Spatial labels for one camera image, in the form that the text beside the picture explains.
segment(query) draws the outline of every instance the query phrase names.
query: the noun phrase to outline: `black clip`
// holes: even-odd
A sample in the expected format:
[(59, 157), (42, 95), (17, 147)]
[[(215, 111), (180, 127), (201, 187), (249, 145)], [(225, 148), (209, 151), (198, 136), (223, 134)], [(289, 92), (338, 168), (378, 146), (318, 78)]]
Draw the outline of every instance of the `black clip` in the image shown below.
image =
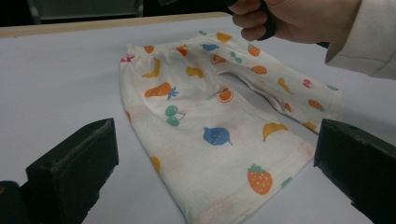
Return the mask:
[[(225, 0), (225, 3), (227, 4), (227, 7), (230, 7), (233, 4), (235, 4), (237, 1), (238, 0)], [(267, 22), (264, 24), (266, 30), (265, 34), (262, 37), (260, 37), (258, 40), (264, 40), (275, 35), (276, 26), (275, 26), (274, 15), (268, 9), (265, 0), (260, 0), (260, 1), (261, 1), (261, 5), (259, 10), (264, 11), (267, 14)]]

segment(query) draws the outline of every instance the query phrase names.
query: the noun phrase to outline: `banana print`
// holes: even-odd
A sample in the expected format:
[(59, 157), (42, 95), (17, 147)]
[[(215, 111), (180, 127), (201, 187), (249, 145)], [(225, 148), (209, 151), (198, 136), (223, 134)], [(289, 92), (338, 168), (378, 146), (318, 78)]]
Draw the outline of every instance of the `banana print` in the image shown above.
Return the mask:
[(155, 67), (151, 73), (146, 73), (143, 77), (157, 77), (160, 74), (161, 69), (161, 61), (159, 59), (155, 59)]
[(265, 124), (264, 127), (262, 128), (263, 141), (265, 142), (268, 135), (270, 135), (271, 133), (274, 133), (274, 132), (277, 132), (280, 130), (288, 131), (289, 129), (284, 124), (278, 124), (278, 123), (273, 123), (273, 122)]

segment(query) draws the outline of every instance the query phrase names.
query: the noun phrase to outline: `fruit print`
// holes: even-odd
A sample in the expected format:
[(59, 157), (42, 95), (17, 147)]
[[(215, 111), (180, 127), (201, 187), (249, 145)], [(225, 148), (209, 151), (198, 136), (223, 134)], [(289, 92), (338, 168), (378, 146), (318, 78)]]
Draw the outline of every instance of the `fruit print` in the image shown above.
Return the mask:
[(267, 123), (264, 125), (264, 127), (262, 127), (262, 137), (263, 137), (263, 141), (265, 142), (265, 140), (267, 139), (267, 137), (277, 131), (280, 130), (284, 130), (284, 131), (288, 131), (288, 127), (286, 127), (283, 124), (278, 124), (278, 123)]
[(155, 88), (149, 89), (148, 91), (145, 92), (146, 97), (151, 97), (151, 96), (168, 96), (168, 100), (172, 98), (172, 96), (177, 96), (178, 92), (176, 91), (176, 87), (172, 88), (171, 85), (168, 82), (164, 82), (160, 86), (157, 86)]
[(217, 55), (217, 54), (212, 54), (212, 56), (210, 57), (210, 62), (212, 62), (212, 64), (216, 64), (216, 63), (227, 63), (228, 60)]
[(233, 99), (233, 92), (228, 87), (222, 87), (215, 95), (222, 103), (230, 102)]
[(145, 46), (145, 47), (143, 47), (143, 49), (145, 49), (145, 51), (147, 53), (151, 53), (152, 51), (154, 51), (154, 46), (151, 46), (151, 45)]
[(267, 69), (264, 66), (261, 65), (256, 65), (252, 68), (250, 68), (251, 71), (256, 73), (257, 75), (266, 75), (267, 74)]
[(291, 106), (288, 103), (285, 103), (285, 109), (287, 109), (290, 113), (294, 113), (294, 110), (291, 108)]
[(198, 31), (198, 33), (200, 33), (201, 35), (207, 35), (205, 31)]
[(128, 111), (125, 111), (125, 114), (128, 120), (131, 121), (132, 120), (131, 114)]
[(176, 50), (183, 55), (183, 57), (186, 57), (187, 55), (187, 45), (180, 45), (178, 47), (176, 47)]
[(308, 104), (320, 112), (324, 113), (324, 111), (325, 111), (323, 105), (321, 105), (318, 101), (310, 99), (310, 100), (308, 100)]
[(317, 128), (317, 125), (309, 121), (304, 123), (304, 126), (312, 131), (314, 131)]
[(304, 79), (303, 85), (308, 89), (314, 88), (314, 84), (309, 79)]
[(268, 193), (273, 186), (271, 174), (254, 163), (247, 169), (247, 181), (250, 187), (260, 195)]
[(332, 91), (338, 91), (338, 88), (335, 88), (334, 86), (327, 85), (327, 87), (332, 90)]
[(204, 127), (204, 139), (213, 146), (221, 146), (225, 143), (233, 143), (230, 140), (230, 133), (225, 128), (206, 128)]
[(193, 67), (189, 67), (189, 66), (187, 66), (187, 68), (186, 68), (186, 74), (189, 77), (198, 76), (198, 78), (202, 78), (204, 76), (204, 73), (201, 71), (201, 69), (193, 68)]
[(157, 174), (160, 174), (161, 171), (161, 162), (157, 157), (150, 158), (152, 165), (154, 166), (155, 171)]
[(203, 45), (202, 45), (202, 48), (203, 48), (204, 50), (206, 50), (206, 51), (212, 51), (212, 50), (215, 50), (215, 49), (219, 49), (219, 46), (214, 45), (214, 44), (212, 44), (212, 45), (203, 44)]
[[(176, 114), (182, 115), (181, 119), (178, 119), (176, 117)], [(178, 108), (175, 105), (169, 105), (168, 107), (166, 107), (165, 110), (165, 115), (167, 117), (169, 117), (166, 122), (172, 126), (177, 127), (180, 124), (180, 121), (184, 118), (184, 116), (186, 116), (186, 113), (180, 113), (178, 112)]]
[(293, 178), (289, 177), (283, 183), (280, 185), (282, 188), (285, 188), (290, 182), (293, 180)]
[(227, 43), (229, 40), (231, 40), (231, 38), (233, 38), (231, 35), (227, 35), (222, 32), (217, 32), (216, 37), (218, 38), (218, 41), (223, 44)]
[(122, 63), (130, 63), (132, 59), (134, 58), (134, 55), (125, 55), (124, 57), (121, 58)]
[(161, 61), (159, 59), (155, 59), (154, 70), (150, 73), (146, 73), (142, 77), (157, 77), (160, 74), (161, 69)]
[(285, 90), (286, 92), (288, 92), (288, 93), (290, 93), (290, 94), (294, 94), (294, 93), (291, 92), (289, 86), (286, 84), (285, 78), (280, 77), (280, 78), (277, 80), (277, 84), (279, 84), (279, 86), (282, 87), (283, 90)]
[(236, 57), (235, 52), (231, 51), (230, 53), (230, 61), (234, 60), (236, 63), (242, 63), (242, 59)]
[(248, 44), (247, 45), (247, 51), (248, 51), (248, 53), (251, 56), (257, 57), (257, 56), (260, 55), (260, 51), (261, 50), (259, 48), (255, 47), (255, 46), (251, 45), (251, 44)]

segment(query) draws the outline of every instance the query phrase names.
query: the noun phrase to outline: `orange slice print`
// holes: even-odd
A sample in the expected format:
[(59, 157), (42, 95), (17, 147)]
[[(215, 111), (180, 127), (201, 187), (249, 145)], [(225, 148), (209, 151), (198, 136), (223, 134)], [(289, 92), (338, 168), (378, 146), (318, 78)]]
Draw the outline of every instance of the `orange slice print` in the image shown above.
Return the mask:
[(227, 63), (228, 60), (217, 55), (217, 54), (212, 54), (212, 56), (210, 57), (210, 62), (212, 62), (212, 64), (216, 64), (216, 63)]
[(233, 99), (233, 92), (227, 87), (221, 88), (215, 95), (222, 103), (230, 102)]
[(145, 46), (143, 48), (145, 49), (145, 51), (147, 53), (151, 53), (152, 51), (154, 51), (154, 46), (151, 46), (151, 45)]

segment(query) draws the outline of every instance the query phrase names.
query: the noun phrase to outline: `finger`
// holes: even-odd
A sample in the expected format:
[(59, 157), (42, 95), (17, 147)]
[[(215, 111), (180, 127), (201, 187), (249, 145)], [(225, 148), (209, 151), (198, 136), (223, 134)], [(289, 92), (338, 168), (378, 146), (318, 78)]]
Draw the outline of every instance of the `finger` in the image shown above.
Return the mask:
[(247, 41), (257, 40), (263, 35), (265, 35), (265, 27), (263, 25), (245, 28), (241, 31), (241, 36)]
[(237, 14), (244, 15), (252, 11), (256, 11), (260, 7), (260, 0), (238, 0), (231, 5), (229, 9)]
[(242, 28), (253, 28), (267, 21), (267, 15), (263, 11), (254, 11), (245, 15), (233, 14), (233, 23)]

